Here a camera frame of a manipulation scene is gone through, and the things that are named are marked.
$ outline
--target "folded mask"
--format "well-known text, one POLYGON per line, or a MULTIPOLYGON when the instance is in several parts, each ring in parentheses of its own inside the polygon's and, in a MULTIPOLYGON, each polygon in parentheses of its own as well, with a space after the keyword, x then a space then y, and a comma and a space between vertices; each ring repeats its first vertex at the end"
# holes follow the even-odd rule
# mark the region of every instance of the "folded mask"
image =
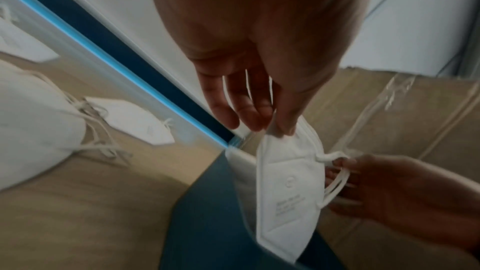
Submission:
POLYGON ((256 240, 295 263, 315 231, 321 208, 340 192, 350 175, 342 169, 325 188, 325 163, 347 156, 324 154, 317 133, 303 117, 293 136, 282 136, 274 118, 256 155, 256 240))

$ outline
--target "white face mask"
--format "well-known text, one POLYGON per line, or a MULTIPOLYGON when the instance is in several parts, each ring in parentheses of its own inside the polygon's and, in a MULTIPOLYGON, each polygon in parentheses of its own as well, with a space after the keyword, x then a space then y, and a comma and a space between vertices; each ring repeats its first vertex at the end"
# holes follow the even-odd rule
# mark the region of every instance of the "white face mask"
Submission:
POLYGON ((103 144, 84 106, 37 72, 0 60, 0 190, 30 179, 74 151, 100 150, 114 157, 120 147, 110 137, 103 144), (93 140, 82 144, 86 129, 93 140))
POLYGON ((256 239, 289 263, 302 254, 312 237, 320 210, 347 183, 342 169, 325 189, 325 164, 341 152, 324 154, 315 130, 300 117, 293 136, 279 136, 275 118, 257 149, 256 239))

